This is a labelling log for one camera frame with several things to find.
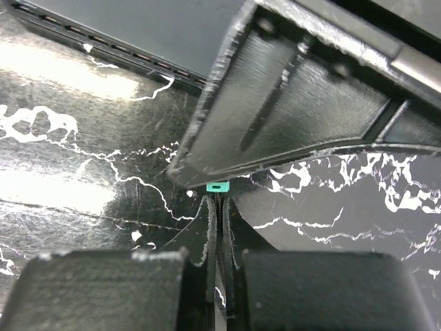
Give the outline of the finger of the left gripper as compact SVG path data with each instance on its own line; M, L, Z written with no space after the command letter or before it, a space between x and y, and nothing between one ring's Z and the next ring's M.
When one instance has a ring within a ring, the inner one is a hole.
M187 188L297 160L440 152L440 2L247 1L170 163Z

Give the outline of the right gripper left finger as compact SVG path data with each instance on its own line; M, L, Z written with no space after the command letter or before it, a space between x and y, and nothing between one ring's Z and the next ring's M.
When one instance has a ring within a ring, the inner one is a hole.
M216 246L218 197L211 194L207 198L208 225L205 246L206 291L205 291L205 330L215 330L215 287L216 287Z

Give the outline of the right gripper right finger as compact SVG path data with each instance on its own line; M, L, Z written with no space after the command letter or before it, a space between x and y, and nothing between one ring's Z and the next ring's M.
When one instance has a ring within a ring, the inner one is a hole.
M230 220L229 220L229 198L223 199L222 204L222 220L221 220L221 237L223 247L223 280L225 286L226 300L226 317L227 330L234 330L236 301L234 294L235 281L235 263L234 263L234 247L231 237Z

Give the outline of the teal cable plug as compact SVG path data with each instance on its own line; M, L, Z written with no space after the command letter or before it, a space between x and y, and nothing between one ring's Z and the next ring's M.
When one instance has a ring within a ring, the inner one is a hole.
M229 181L218 181L207 183L206 191L211 193L226 193L229 192L230 182Z

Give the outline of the black network switch box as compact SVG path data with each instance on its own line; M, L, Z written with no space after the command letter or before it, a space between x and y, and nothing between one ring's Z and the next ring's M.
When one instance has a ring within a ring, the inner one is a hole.
M242 1L5 1L24 24L203 88Z

